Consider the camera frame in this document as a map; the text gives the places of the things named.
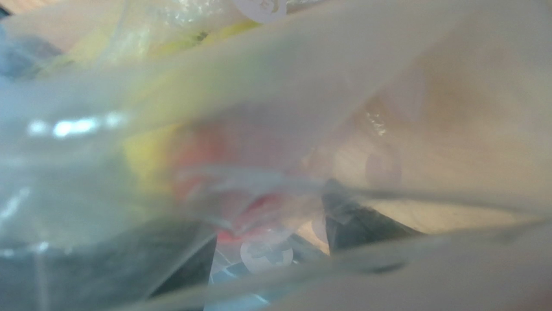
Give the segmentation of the clear zip top bag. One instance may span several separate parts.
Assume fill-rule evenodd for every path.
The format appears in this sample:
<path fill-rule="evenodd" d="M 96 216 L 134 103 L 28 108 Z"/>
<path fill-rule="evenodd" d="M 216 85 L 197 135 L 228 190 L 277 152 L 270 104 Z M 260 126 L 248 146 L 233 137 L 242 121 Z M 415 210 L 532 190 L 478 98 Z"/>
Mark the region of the clear zip top bag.
<path fill-rule="evenodd" d="M 102 27 L 155 60 L 40 70 Z M 143 191 L 123 144 L 221 128 L 232 160 L 183 172 L 284 203 L 239 229 Z M 321 200 L 423 234 L 331 253 Z M 550 1 L 57 1 L 1 10 L 1 241 L 62 248 L 158 220 L 216 234 L 209 280 L 110 310 L 550 310 Z"/>

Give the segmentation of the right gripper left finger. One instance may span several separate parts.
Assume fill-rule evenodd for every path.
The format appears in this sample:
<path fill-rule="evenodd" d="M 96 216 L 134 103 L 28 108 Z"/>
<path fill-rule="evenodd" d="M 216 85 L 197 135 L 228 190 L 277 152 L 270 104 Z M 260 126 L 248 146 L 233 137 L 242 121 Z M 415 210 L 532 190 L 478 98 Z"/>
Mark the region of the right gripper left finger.
<path fill-rule="evenodd" d="M 148 222 L 89 245 L 1 241 L 2 310 L 110 310 L 209 280 L 216 234 L 183 220 Z"/>

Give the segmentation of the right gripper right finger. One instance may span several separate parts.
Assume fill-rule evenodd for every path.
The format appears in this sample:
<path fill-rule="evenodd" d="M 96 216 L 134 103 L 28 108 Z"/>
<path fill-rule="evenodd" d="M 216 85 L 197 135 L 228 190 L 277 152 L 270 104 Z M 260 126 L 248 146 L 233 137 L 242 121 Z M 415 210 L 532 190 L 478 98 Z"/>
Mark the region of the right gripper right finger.
<path fill-rule="evenodd" d="M 325 183 L 321 200 L 331 253 L 423 234 L 372 207 L 361 205 L 335 179 Z"/>

